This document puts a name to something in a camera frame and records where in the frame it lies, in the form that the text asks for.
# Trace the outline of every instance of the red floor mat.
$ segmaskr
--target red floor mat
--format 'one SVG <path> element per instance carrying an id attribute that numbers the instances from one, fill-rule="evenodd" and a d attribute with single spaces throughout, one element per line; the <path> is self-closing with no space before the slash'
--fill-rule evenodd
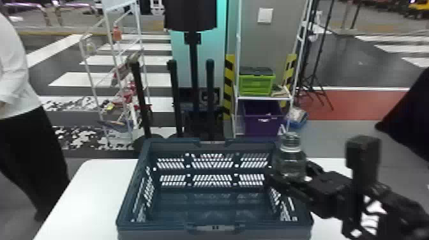
<path id="1" fill-rule="evenodd" d="M 326 91 L 334 105 L 329 108 L 326 99 L 322 106 L 312 94 L 302 97 L 301 107 L 310 116 L 310 120 L 381 120 L 406 93 L 405 91 Z"/>

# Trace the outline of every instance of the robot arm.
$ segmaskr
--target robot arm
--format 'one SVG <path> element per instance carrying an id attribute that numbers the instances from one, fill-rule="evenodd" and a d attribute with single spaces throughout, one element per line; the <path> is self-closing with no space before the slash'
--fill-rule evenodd
<path id="1" fill-rule="evenodd" d="M 379 139 L 354 137 L 346 144 L 346 163 L 352 169 L 352 179 L 337 172 L 324 172 L 308 161 L 306 179 L 267 169 L 267 185 L 304 202 L 321 218 L 341 220 L 342 234 L 349 239 L 428 240 L 429 215 L 421 205 L 377 181 L 379 150 Z M 367 210 L 375 201 L 381 203 L 385 213 Z M 379 217 L 376 233 L 362 226 L 363 214 Z M 356 231 L 360 232 L 358 236 L 353 234 Z"/>

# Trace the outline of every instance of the black speaker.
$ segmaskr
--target black speaker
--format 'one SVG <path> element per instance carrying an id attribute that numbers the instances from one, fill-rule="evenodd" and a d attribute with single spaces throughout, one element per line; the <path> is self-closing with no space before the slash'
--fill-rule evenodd
<path id="1" fill-rule="evenodd" d="M 217 0 L 164 0 L 165 28 L 201 32 L 217 27 Z"/>

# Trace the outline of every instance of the green storage crate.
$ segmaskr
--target green storage crate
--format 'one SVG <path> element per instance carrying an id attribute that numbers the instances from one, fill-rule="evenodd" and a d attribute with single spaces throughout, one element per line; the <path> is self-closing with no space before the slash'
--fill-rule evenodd
<path id="1" fill-rule="evenodd" d="M 269 68 L 240 67 L 241 96 L 269 96 L 276 75 Z"/>

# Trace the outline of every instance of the tripod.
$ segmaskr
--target tripod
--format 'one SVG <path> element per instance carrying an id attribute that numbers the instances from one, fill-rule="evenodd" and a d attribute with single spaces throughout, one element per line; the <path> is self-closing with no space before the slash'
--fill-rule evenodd
<path id="1" fill-rule="evenodd" d="M 309 20 L 307 22 L 307 25 L 306 25 L 306 27 L 308 28 L 310 26 L 310 22 L 311 22 L 311 30 L 312 31 L 313 31 L 313 26 L 314 26 L 314 18 L 316 16 L 316 11 L 317 11 L 317 8 L 319 6 L 319 2 L 320 2 L 320 0 L 317 0 L 315 2 L 315 4 L 313 5 L 313 9 L 312 9 L 313 15 L 311 16 L 311 20 Z M 323 34 L 322 34 L 322 39 L 320 41 L 319 51 L 317 52 L 316 63 L 315 63 L 312 74 L 308 77 L 304 77 L 304 74 L 305 74 L 306 67 L 308 65 L 308 56 L 310 55 L 310 49 L 311 49 L 312 43 L 308 38 L 305 40 L 306 51 L 305 51 L 305 55 L 304 55 L 304 65 L 303 65 L 301 71 L 299 72 L 299 83 L 298 83 L 298 90 L 297 90 L 297 95 L 296 95 L 299 98 L 301 96 L 300 95 L 301 91 L 304 91 L 306 93 L 306 95 L 308 95 L 308 96 L 310 96 L 309 93 L 313 93 L 317 97 L 317 99 L 320 101 L 322 106 L 324 106 L 325 103 L 324 103 L 323 99 L 321 98 L 321 96 L 323 96 L 323 97 L 325 97 L 326 101 L 328 102 L 329 106 L 331 107 L 331 110 L 334 110 L 334 106 L 332 105 L 331 100 L 329 99 L 329 96 L 326 94 L 326 92 L 325 92 L 325 90 L 324 90 L 322 84 L 320 83 L 319 78 L 317 77 L 316 74 L 317 74 L 317 68 L 319 67 L 320 57 L 321 57 L 322 51 L 323 51 L 322 48 L 323 48 L 323 45 L 324 45 L 325 39 L 326 39 L 327 27 L 328 27 L 329 22 L 331 20 L 334 2 L 335 2 L 335 0 L 331 0 L 331 5 L 329 7 L 329 12 L 327 14 L 326 23 L 325 23 Z M 320 88 L 320 92 L 314 90 L 313 87 L 315 84 L 317 84 L 317 86 Z"/>

